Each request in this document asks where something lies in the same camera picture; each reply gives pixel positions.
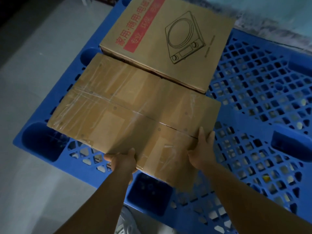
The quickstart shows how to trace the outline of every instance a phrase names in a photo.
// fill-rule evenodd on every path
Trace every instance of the sealed cardboard box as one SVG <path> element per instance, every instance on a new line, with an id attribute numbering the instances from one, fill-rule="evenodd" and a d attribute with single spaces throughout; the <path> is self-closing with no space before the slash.
<path id="1" fill-rule="evenodd" d="M 137 168 L 181 190 L 196 170 L 187 150 L 199 126 L 209 133 L 220 102 L 97 54 L 48 126 L 104 153 L 136 150 Z"/>
<path id="2" fill-rule="evenodd" d="M 233 25 L 234 19 L 181 0 L 132 0 L 100 47 L 204 93 Z"/>

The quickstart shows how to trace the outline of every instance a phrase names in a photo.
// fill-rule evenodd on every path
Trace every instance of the forearm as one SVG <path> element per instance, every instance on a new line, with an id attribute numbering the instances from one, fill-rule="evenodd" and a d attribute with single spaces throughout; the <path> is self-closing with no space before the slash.
<path id="1" fill-rule="evenodd" d="M 203 170 L 240 234 L 310 233 L 312 225 L 239 181 L 222 165 Z"/>
<path id="2" fill-rule="evenodd" d="M 113 171 L 55 234 L 114 233 L 132 174 Z"/>

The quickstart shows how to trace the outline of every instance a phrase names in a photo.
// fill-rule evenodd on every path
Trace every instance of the concrete floor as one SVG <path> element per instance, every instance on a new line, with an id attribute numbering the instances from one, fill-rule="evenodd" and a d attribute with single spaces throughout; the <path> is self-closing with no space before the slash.
<path id="1" fill-rule="evenodd" d="M 111 10 L 81 0 L 30 0 L 0 28 L 0 233 L 53 233 L 95 188 L 12 141 Z M 172 228 L 133 210 L 145 233 Z"/>

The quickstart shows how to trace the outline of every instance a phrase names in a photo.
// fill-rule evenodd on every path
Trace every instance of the hand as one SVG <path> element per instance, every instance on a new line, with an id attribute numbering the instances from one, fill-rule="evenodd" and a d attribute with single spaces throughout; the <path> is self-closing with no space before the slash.
<path id="1" fill-rule="evenodd" d="M 199 128 L 198 144 L 194 150 L 188 151 L 190 163 L 193 167 L 202 170 L 209 165 L 216 164 L 216 156 L 213 152 L 215 132 L 210 132 L 207 140 L 205 137 L 204 128 Z"/>
<path id="2" fill-rule="evenodd" d="M 128 151 L 128 154 L 105 154 L 104 159 L 111 162 L 112 171 L 122 171 L 123 173 L 131 174 L 130 182 L 132 181 L 132 173 L 135 173 L 136 161 L 135 161 L 135 149 L 132 148 Z"/>

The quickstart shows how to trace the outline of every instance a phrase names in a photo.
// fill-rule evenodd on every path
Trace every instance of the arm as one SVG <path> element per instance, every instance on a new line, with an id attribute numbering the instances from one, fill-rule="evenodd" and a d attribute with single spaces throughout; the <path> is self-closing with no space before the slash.
<path id="1" fill-rule="evenodd" d="M 129 182 L 132 180 L 132 172 L 136 171 L 134 155 L 134 149 L 129 150 L 128 155 L 105 154 L 104 159 L 111 162 L 113 172 L 104 180 L 87 202 L 55 234 L 113 234 Z"/>
<path id="2" fill-rule="evenodd" d="M 213 152 L 214 137 L 212 131 L 206 141 L 201 127 L 197 147 L 188 155 L 191 164 L 210 180 L 238 233 L 312 233 L 310 223 L 256 192 L 218 164 Z"/>

